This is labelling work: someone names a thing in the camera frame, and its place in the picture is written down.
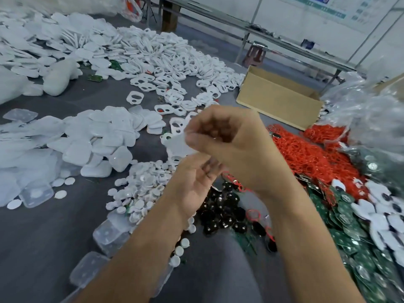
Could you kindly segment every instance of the forearm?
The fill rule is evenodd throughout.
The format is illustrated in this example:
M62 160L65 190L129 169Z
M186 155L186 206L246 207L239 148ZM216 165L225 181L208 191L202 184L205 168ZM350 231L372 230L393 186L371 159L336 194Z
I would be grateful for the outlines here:
M287 199L263 200L296 302L364 302L306 192L297 181L284 189Z
M75 303L148 302L186 224L178 206L162 196Z

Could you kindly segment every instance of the cardboard flap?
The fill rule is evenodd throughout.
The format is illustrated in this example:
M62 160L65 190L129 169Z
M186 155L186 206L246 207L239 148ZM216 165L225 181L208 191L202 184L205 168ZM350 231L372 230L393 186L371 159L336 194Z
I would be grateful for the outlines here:
M317 121L323 102L316 92L284 77L250 67L237 102L269 117L305 130Z

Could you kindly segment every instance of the pile of white plastic parts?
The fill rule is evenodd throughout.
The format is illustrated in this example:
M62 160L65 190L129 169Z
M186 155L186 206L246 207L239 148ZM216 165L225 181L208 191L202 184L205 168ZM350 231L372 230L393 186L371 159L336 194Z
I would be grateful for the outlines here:
M115 181L116 187L125 188L109 189L111 201L106 209L110 213L93 233L101 250L112 257L163 193L180 159L192 152L184 142L183 129L198 114L197 107L217 104L214 100L239 87L244 75L196 51L173 33L157 34L134 26L116 29L104 19L77 13L45 17L26 8L0 11L0 23L0 104L21 94L61 94L71 79L82 75L77 62L91 64L103 79L129 78L136 89L126 98L134 105L129 110L106 106L65 119L36 120L37 113L14 109L3 116L11 122L0 126L0 207L16 209L23 203L32 208L52 197L64 198L66 191L56 187L73 184L73 176L108 177L112 169L123 172L130 165L129 175ZM123 71L110 68L111 60ZM196 76L197 86L205 90L190 100L184 99L187 92L181 86L186 76ZM28 77L38 78L39 84ZM156 91L166 104L156 105L154 111L143 109L143 92L149 91ZM171 133L161 135L167 125L162 116L172 113L177 117L169 120ZM133 159L128 147L135 146L146 127L147 133L161 135L167 162ZM193 222L190 217L189 233L195 232ZM183 238L160 287L188 246ZM107 260L89 253L70 281L83 288ZM86 270L85 278L80 270Z

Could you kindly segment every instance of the white plastic bag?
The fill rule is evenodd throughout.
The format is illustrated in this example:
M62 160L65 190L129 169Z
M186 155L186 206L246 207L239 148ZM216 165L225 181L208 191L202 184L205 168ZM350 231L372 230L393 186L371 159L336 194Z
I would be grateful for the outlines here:
M33 8L43 14L51 15L56 12L71 14L121 14L126 19L139 22L142 10L134 0L0 0L0 6L23 5Z
M26 76L19 76L0 66L0 104L22 95L28 84L29 80Z

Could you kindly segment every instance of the left hand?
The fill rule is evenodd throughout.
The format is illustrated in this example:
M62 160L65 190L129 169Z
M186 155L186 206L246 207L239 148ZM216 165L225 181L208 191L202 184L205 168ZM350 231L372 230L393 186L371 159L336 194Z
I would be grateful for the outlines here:
M224 166L209 155L196 153L183 158L164 189L163 198L179 205L189 219L202 205Z

